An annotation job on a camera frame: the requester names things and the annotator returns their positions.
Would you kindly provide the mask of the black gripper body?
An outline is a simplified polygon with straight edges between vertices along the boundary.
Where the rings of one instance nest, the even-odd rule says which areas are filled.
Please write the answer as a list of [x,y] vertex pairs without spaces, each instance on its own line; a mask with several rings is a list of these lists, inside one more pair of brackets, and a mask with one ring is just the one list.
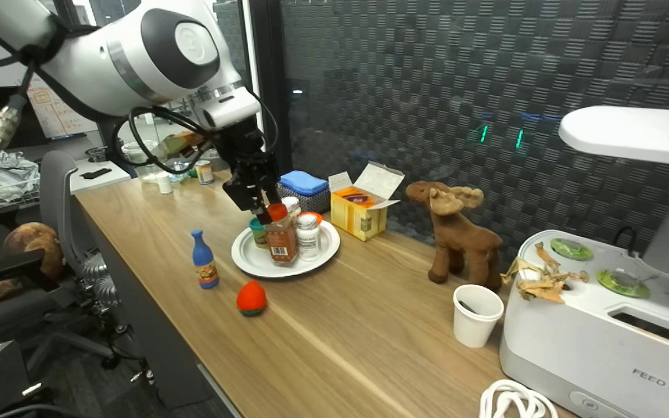
[[227,198],[250,215],[264,215],[270,203],[279,201],[275,159],[263,152],[257,130],[224,130],[215,144],[217,156],[229,168],[229,179],[222,183]]

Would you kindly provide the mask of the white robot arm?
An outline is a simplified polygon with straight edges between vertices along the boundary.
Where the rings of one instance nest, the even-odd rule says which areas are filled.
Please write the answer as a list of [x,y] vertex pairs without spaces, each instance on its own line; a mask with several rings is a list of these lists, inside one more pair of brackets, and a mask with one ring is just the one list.
[[252,127],[264,111],[232,66],[207,0],[138,0],[120,19],[72,28],[40,0],[0,0],[0,47],[90,122],[134,122],[182,101],[182,122],[232,170],[222,190],[263,215],[279,201],[275,160]]

